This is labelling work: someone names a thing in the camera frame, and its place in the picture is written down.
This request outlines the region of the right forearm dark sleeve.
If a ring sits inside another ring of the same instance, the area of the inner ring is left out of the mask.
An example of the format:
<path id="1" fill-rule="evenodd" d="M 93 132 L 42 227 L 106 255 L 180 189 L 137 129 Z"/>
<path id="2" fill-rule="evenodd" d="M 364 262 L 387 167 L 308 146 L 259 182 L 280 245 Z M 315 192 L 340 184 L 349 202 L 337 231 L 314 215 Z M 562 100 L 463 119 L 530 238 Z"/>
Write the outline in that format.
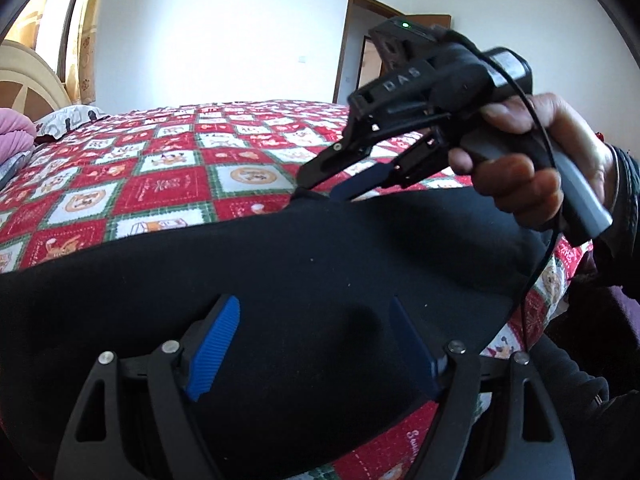
<path id="1" fill-rule="evenodd" d="M 568 310 L 536 345 L 538 370 L 562 410 L 602 408 L 639 392 L 639 165 L 611 151 L 613 225 L 578 266 Z"/>

